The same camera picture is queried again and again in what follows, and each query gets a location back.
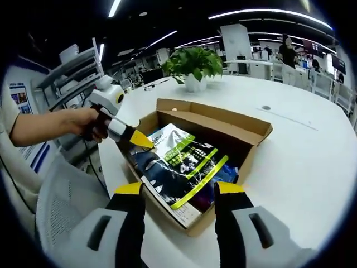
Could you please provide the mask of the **person's left hand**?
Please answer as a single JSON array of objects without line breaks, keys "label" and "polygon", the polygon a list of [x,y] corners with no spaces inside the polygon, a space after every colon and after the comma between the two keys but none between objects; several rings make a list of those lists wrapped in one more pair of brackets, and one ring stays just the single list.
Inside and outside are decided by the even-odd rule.
[{"label": "person's left hand", "polygon": [[89,133],[91,138],[97,143],[101,143],[103,139],[108,137],[106,130],[100,130],[97,126],[92,126],[92,128],[89,128],[89,126],[95,123],[99,117],[99,113],[95,109],[68,109],[65,112],[65,134],[70,133],[84,137],[86,133]]}]

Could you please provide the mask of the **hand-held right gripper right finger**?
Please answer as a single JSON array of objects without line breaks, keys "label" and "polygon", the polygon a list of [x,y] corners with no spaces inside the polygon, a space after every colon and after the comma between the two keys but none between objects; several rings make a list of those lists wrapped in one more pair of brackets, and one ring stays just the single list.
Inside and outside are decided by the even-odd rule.
[{"label": "hand-held right gripper right finger", "polygon": [[255,207],[242,186],[218,181],[214,191],[220,267],[305,267],[315,258],[282,221]]}]

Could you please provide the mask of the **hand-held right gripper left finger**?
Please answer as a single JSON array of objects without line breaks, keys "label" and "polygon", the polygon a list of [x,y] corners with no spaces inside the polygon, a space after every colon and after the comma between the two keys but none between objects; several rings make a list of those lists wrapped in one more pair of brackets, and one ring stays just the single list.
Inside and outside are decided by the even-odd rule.
[{"label": "hand-held right gripper left finger", "polygon": [[71,267],[145,267],[143,183],[115,190],[105,208],[91,212],[71,233]]}]

